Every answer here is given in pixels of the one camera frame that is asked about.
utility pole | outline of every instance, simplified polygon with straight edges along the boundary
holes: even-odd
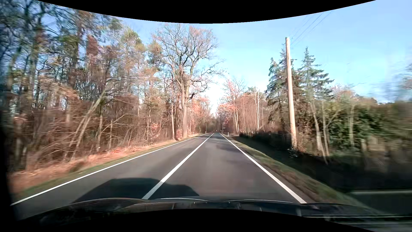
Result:
[[[289,121],[290,135],[292,137],[292,148],[297,150],[296,125],[295,125],[295,107],[293,106],[293,81],[292,81],[292,64],[290,62],[290,44],[289,37],[286,37],[286,71],[288,74],[288,103],[289,103]]]

white lane marking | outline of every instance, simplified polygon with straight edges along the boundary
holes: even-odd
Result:
[[[191,140],[191,139],[197,138],[197,137],[199,137],[199,136],[196,136],[196,137],[193,137],[193,138],[190,138],[190,139],[188,139],[188,140],[181,141],[181,142],[186,142],[186,141],[189,141],[189,140]],[[179,143],[181,143],[181,142],[177,142],[177,143],[172,144],[172,145],[169,145],[169,146],[167,146],[167,147],[171,147],[171,146],[176,145],[176,144],[179,144]],[[18,203],[20,203],[20,202],[23,202],[23,201],[25,201],[25,200],[29,200],[30,198],[36,197],[36,196],[38,196],[38,195],[41,195],[41,194],[43,194],[43,193],[46,193],[46,192],[48,192],[48,191],[51,191],[51,190],[56,189],[56,188],[58,188],[58,187],[61,187],[61,186],[63,186],[63,185],[69,184],[69,183],[74,182],[74,181],[76,181],[76,180],[80,180],[80,179],[82,179],[82,178],[85,178],[86,176],[93,175],[93,174],[95,174],[95,173],[101,172],[101,171],[103,171],[103,170],[109,169],[109,168],[114,167],[114,166],[117,166],[117,165],[119,165],[119,164],[126,163],[127,161],[130,161],[130,160],[133,160],[133,159],[136,159],[136,158],[145,156],[145,155],[147,155],[147,154],[150,154],[150,153],[153,153],[153,152],[156,152],[156,151],[165,149],[165,148],[167,148],[167,147],[163,147],[163,148],[157,149],[157,150],[155,150],[155,151],[148,152],[148,153],[146,153],[146,154],[133,157],[133,158],[128,159],[128,160],[126,160],[126,161],[123,161],[123,162],[117,163],[117,164],[115,164],[115,165],[111,165],[111,166],[109,166],[109,167],[106,167],[106,168],[100,169],[100,170],[98,170],[98,171],[95,171],[95,172],[93,172],[93,173],[90,173],[90,174],[81,176],[81,177],[79,177],[79,178],[77,178],[77,179],[68,181],[68,182],[63,183],[63,184],[61,184],[61,185],[57,185],[57,186],[55,186],[55,187],[53,187],[53,188],[50,188],[50,189],[48,189],[48,190],[39,192],[39,193],[34,194],[34,195],[32,195],[32,196],[29,196],[29,197],[26,197],[26,198],[21,199],[21,200],[19,200],[19,201],[16,201],[16,202],[12,203],[10,206],[13,206],[13,205],[18,204]]]
[[[298,202],[300,203],[306,203],[300,196],[298,196],[294,191],[292,191],[289,187],[287,187],[285,184],[283,184],[278,178],[276,178],[272,173],[270,173],[268,170],[266,170],[264,167],[262,167],[260,164],[258,164],[254,159],[252,159],[248,154],[240,150],[234,143],[232,143],[230,140],[228,140],[225,136],[222,135],[227,141],[229,141],[233,146],[235,146],[240,152],[242,152],[246,157],[248,157],[253,163],[255,163],[260,169],[262,169],[270,178],[272,178],[274,181],[276,181],[282,188],[284,188],[290,195],[292,195]]]
[[[186,156],[186,158],[184,158],[175,168],[172,169],[172,171],[170,171],[165,177],[163,177],[163,179],[161,179],[159,181],[159,183],[157,183],[157,185],[155,185],[148,193],[146,193],[146,195],[144,197],[142,197],[142,199],[149,199],[149,197],[151,197],[153,195],[153,193],[155,193],[155,191],[160,188],[160,186],[166,182],[167,179],[169,179],[169,177],[176,172],[176,170],[190,157],[192,156],[192,154],[197,151],[199,149],[200,146],[202,146],[213,134],[211,134],[205,141],[203,141],[203,143],[201,143],[198,147],[196,147],[195,150],[193,150],[188,156]]]

center line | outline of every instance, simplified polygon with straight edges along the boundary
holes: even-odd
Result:
[[[157,185],[155,185],[148,193],[146,193],[146,195],[144,197],[142,197],[142,199],[149,199],[149,197],[151,197],[153,195],[153,193],[155,193],[155,191],[160,188],[160,186],[166,182],[167,179],[169,179],[169,177],[176,172],[176,170],[190,157],[192,156],[192,154],[197,151],[199,149],[199,147],[201,145],[203,145],[214,133],[212,133],[205,141],[203,141],[203,143],[201,143],[198,147],[196,147],[195,150],[193,150],[188,156],[186,156],[186,158],[184,158],[175,168],[172,169],[172,171],[170,171],[165,177],[163,177],[163,179],[160,180],[159,183],[157,183]]]

asphalt road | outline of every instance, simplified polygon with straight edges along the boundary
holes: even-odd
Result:
[[[302,203],[293,194],[220,133],[208,133],[21,201],[13,209],[23,219],[109,197],[233,196]]]

sky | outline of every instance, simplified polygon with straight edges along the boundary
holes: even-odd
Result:
[[[412,63],[412,0],[375,0],[350,7],[284,19],[231,24],[192,24],[212,29],[225,62],[226,76],[243,78],[248,86],[266,90],[270,58],[279,60],[285,37],[290,55],[300,67],[305,47],[334,84],[354,85],[354,90],[379,102],[390,100],[389,83]],[[144,43],[162,22],[122,18]],[[214,78],[204,95],[215,111],[222,96],[223,78]]]

